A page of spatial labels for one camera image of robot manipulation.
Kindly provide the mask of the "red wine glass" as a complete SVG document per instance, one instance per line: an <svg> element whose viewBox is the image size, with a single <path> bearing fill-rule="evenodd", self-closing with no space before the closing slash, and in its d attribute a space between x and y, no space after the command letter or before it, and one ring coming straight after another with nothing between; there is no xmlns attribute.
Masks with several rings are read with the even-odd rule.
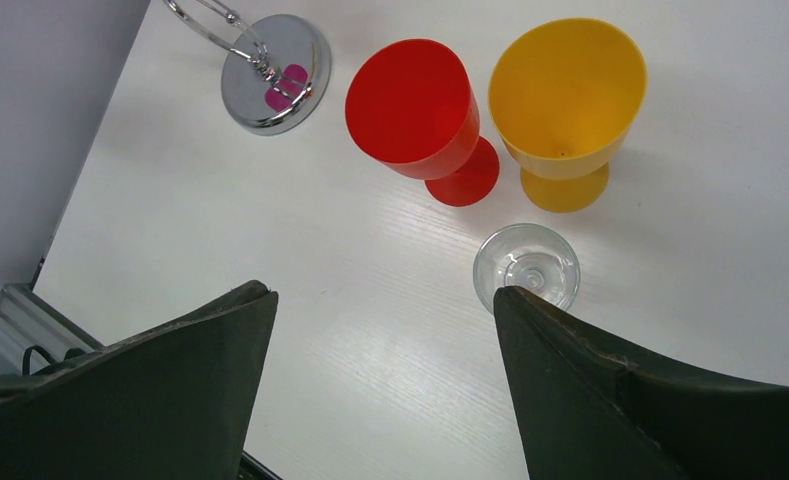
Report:
<svg viewBox="0 0 789 480"><path fill-rule="evenodd" d="M372 55L348 88L345 119L360 150L445 205L481 201L499 177L466 68L437 41L405 39Z"/></svg>

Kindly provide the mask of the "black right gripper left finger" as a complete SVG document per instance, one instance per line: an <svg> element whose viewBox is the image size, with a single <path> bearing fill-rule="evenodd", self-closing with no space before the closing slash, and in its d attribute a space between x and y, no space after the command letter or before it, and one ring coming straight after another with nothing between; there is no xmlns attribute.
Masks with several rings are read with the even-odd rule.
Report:
<svg viewBox="0 0 789 480"><path fill-rule="evenodd" d="M244 444L279 297L249 281L177 319L0 376L0 479L266 479Z"/></svg>

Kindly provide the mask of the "clear wine glass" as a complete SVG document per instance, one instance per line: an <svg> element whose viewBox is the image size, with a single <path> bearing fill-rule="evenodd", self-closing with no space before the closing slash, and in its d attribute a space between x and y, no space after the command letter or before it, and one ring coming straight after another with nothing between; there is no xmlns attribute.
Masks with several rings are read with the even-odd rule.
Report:
<svg viewBox="0 0 789 480"><path fill-rule="evenodd" d="M538 224L517 223L490 235L473 261L473 285L488 312L503 287L519 286L554 306L568 310L580 286L581 269L571 245Z"/></svg>

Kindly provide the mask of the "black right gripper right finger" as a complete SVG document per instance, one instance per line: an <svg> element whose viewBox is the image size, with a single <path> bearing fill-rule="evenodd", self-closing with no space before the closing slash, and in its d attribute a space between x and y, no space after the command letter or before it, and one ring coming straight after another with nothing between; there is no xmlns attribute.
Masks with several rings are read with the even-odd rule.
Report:
<svg viewBox="0 0 789 480"><path fill-rule="evenodd" d="M520 287L493 298L533 479L789 479L789 387L658 354Z"/></svg>

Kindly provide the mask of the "yellow wine glass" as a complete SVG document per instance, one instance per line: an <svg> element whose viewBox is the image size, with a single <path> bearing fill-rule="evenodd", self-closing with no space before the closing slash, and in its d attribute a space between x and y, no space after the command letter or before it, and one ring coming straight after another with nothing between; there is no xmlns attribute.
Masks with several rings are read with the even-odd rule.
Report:
<svg viewBox="0 0 789 480"><path fill-rule="evenodd" d="M488 106L528 199L555 213L595 202L647 85L637 44L603 20L554 20L510 44L490 77Z"/></svg>

